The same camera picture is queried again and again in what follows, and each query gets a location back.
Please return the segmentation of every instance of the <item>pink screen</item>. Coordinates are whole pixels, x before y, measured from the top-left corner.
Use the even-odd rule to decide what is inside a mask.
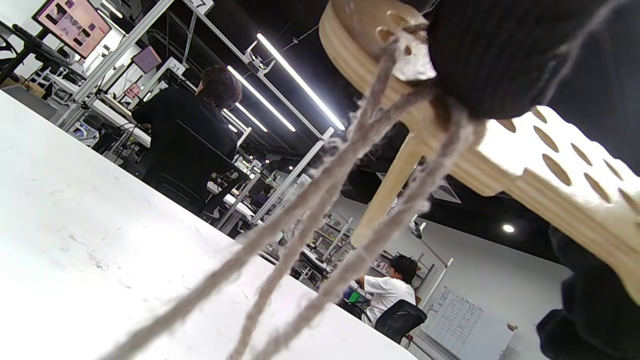
[[[35,19],[83,58],[111,31],[88,0],[49,1]]]

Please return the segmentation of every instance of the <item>monitor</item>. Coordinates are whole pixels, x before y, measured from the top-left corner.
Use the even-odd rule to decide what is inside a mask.
[[[86,59],[111,31],[89,0],[48,0],[33,20]]]
[[[151,46],[147,46],[144,50],[135,54],[132,60],[133,63],[136,64],[145,74],[148,74],[162,62],[160,56],[158,56],[154,48]]]

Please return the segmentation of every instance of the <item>sign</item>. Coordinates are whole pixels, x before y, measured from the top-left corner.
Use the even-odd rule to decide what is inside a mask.
[[[173,57],[166,61],[166,67],[178,75],[182,75],[184,72],[184,66],[182,66],[182,64]]]
[[[213,0],[186,0],[187,4],[192,4],[196,11],[202,15],[207,15],[209,9],[213,7]]]

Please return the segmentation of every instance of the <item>hole in wooden board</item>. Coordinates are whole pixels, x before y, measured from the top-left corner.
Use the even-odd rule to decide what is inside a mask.
[[[595,191],[602,200],[606,201],[608,204],[611,203],[611,198],[609,197],[609,194],[606,191],[604,191],[604,189],[596,179],[591,177],[591,175],[587,174],[586,172],[584,173],[584,178],[587,179],[587,183],[591,185],[591,188],[593,189],[593,191]]]
[[[389,42],[389,39],[391,39],[395,33],[383,26],[380,26],[377,30],[376,30],[376,34],[378,34],[378,38],[380,40],[382,40],[383,43],[387,43]]]
[[[516,132],[516,124],[513,123],[513,119],[506,120],[496,120],[498,124],[502,125],[505,129],[511,131],[512,133]]]
[[[591,160],[589,160],[589,158],[587,157],[587,154],[585,154],[582,150],[580,150],[579,147],[577,147],[574,143],[571,143],[571,147],[573,147],[573,151],[575,151],[575,153],[578,154],[578,156],[580,156],[580,159],[582,159],[590,167],[593,166],[593,164],[591,163]]]
[[[556,160],[547,154],[542,154],[542,160],[545,162],[545,165],[551,173],[553,173],[560,182],[566,186],[571,186],[571,178]]]
[[[544,122],[545,124],[547,123],[547,118],[544,115],[542,115],[540,110],[538,110],[537,106],[534,106],[531,108],[531,113],[533,114],[533,116],[537,117],[538,120]]]
[[[535,125],[533,125],[533,129],[538,135],[538,137],[540,138],[540,140],[542,140],[542,142],[545,143],[545,145],[548,146],[549,149],[555,152],[560,152],[560,149],[558,149],[558,145],[556,145],[556,142],[553,139],[551,139],[551,136],[549,136],[546,132],[544,132],[544,130],[540,129],[538,126],[535,126]]]
[[[620,192],[620,196],[622,196],[622,199],[627,203],[627,205],[629,205],[631,210],[633,210],[636,215],[640,216],[640,205],[637,201],[632,198],[631,195],[627,194],[625,190],[618,189],[618,192]]]
[[[398,28],[402,29],[409,26],[409,21],[405,19],[405,17],[403,17],[402,15],[398,15],[394,11],[388,11],[387,18],[391,20],[391,23],[397,26]]]
[[[616,168],[613,167],[613,165],[611,165],[607,160],[604,161],[605,164],[607,164],[607,167],[609,168],[609,170],[611,170],[611,172],[620,180],[622,180],[622,176],[620,176],[620,173],[616,170]]]

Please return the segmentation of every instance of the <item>ceiling vent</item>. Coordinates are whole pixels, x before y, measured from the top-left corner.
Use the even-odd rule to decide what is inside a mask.
[[[377,172],[376,175],[378,175],[380,180],[383,180],[386,174]],[[433,190],[431,194],[436,199],[455,202],[457,204],[462,204],[462,201],[460,201],[460,198],[456,195],[456,193],[453,191],[451,186],[449,186],[449,183],[447,183],[447,181],[444,179],[442,180],[442,183],[440,184],[440,186],[436,190]]]

